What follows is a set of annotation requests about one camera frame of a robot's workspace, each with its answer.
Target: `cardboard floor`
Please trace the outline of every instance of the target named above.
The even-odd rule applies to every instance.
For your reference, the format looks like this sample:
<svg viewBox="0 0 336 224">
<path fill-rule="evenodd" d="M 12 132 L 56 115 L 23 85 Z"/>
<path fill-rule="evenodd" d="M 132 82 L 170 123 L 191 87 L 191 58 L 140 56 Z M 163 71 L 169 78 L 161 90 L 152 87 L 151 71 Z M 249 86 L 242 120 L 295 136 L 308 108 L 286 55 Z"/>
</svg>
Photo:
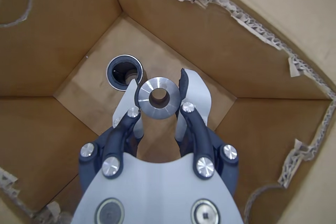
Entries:
<svg viewBox="0 0 336 224">
<path fill-rule="evenodd" d="M 113 112 L 123 95 L 123 92 L 112 88 L 106 78 L 108 63 L 122 54 L 137 57 L 144 67 L 147 79 L 164 76 L 178 84 L 181 68 L 197 71 L 211 93 L 212 107 L 208 127 L 212 130 L 218 127 L 235 101 L 235 97 L 217 82 L 123 14 L 54 95 L 97 135 L 111 127 Z M 138 149 L 139 159 L 159 163 L 180 157 L 174 139 L 175 116 L 154 120 L 143 115 L 143 123 L 145 134 Z"/>
</svg>

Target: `cylindrical metal part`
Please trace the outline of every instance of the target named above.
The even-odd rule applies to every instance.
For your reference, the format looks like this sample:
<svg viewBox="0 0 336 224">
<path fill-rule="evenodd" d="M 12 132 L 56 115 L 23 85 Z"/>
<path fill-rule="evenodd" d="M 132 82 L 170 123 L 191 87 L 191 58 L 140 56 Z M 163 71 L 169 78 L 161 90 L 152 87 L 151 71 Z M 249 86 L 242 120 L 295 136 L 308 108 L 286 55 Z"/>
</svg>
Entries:
<svg viewBox="0 0 336 224">
<path fill-rule="evenodd" d="M 126 91 L 132 79 L 136 79 L 138 84 L 142 84 L 144 75 L 140 61 L 131 55 L 115 57 L 106 68 L 108 83 L 119 91 Z"/>
<path fill-rule="evenodd" d="M 149 117 L 166 119 L 180 108 L 181 97 L 174 82 L 164 77 L 155 77 L 141 86 L 138 101 L 141 110 Z"/>
</svg>

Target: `gray metal plate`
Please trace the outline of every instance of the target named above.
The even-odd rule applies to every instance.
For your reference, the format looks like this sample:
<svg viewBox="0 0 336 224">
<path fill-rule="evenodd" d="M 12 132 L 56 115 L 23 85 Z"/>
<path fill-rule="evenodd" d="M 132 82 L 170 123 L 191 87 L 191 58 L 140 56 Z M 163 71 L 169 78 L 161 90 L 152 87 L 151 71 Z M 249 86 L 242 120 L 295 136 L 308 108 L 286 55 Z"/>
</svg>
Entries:
<svg viewBox="0 0 336 224">
<path fill-rule="evenodd" d="M 125 224 L 191 223 L 192 205 L 209 199 L 221 223 L 243 224 L 234 200 L 217 172 L 201 180 L 192 170 L 193 154 L 170 163 L 154 164 L 124 153 L 122 174 L 109 180 L 99 171 L 85 192 L 72 224 L 92 224 L 99 204 L 117 198 L 125 208 Z"/>
</svg>

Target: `silver bolt head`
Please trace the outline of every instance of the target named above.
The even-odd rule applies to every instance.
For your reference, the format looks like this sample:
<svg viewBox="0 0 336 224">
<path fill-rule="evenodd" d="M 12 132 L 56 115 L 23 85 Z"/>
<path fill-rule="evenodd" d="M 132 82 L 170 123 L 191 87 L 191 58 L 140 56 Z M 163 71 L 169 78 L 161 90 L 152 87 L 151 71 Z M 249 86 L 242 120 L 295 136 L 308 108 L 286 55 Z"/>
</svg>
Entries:
<svg viewBox="0 0 336 224">
<path fill-rule="evenodd" d="M 190 113 L 193 112 L 195 110 L 195 106 L 193 105 L 193 103 L 190 102 L 186 102 L 182 105 L 182 109 L 183 111 Z"/>
<path fill-rule="evenodd" d="M 81 148 L 81 156 L 87 158 L 92 155 L 95 146 L 92 143 L 86 143 Z"/>
<path fill-rule="evenodd" d="M 223 151 L 228 159 L 235 159 L 237 157 L 237 150 L 232 145 L 225 145 Z"/>
<path fill-rule="evenodd" d="M 196 169 L 197 172 L 205 178 L 212 177 L 215 173 L 215 167 L 212 161 L 206 157 L 201 157 L 198 159 Z"/>
<path fill-rule="evenodd" d="M 116 157 L 108 157 L 102 165 L 102 172 L 105 177 L 115 175 L 120 167 L 120 161 Z"/>
<path fill-rule="evenodd" d="M 127 115 L 131 118 L 136 118 L 139 115 L 140 111 L 138 107 L 131 107 L 128 111 L 127 111 Z"/>
<path fill-rule="evenodd" d="M 115 128 L 116 126 L 118 126 L 118 124 L 119 124 L 119 122 L 120 122 L 121 119 L 122 119 L 122 117 L 118 117 L 118 118 L 114 119 L 114 121 L 113 121 L 113 128 Z"/>
</svg>

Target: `center hole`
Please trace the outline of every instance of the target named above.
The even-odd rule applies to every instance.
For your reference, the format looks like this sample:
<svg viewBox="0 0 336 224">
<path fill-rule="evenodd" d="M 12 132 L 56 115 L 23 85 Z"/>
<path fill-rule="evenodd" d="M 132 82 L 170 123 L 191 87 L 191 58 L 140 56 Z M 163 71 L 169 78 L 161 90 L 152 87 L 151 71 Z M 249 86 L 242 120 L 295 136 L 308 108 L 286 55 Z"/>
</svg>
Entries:
<svg viewBox="0 0 336 224">
<path fill-rule="evenodd" d="M 169 100 L 169 93 L 163 88 L 156 88 L 149 95 L 149 103 L 156 108 L 164 108 Z"/>
<path fill-rule="evenodd" d="M 132 79 L 138 78 L 137 67 L 130 62 L 120 62 L 112 69 L 114 79 L 122 85 L 129 85 Z"/>
</svg>

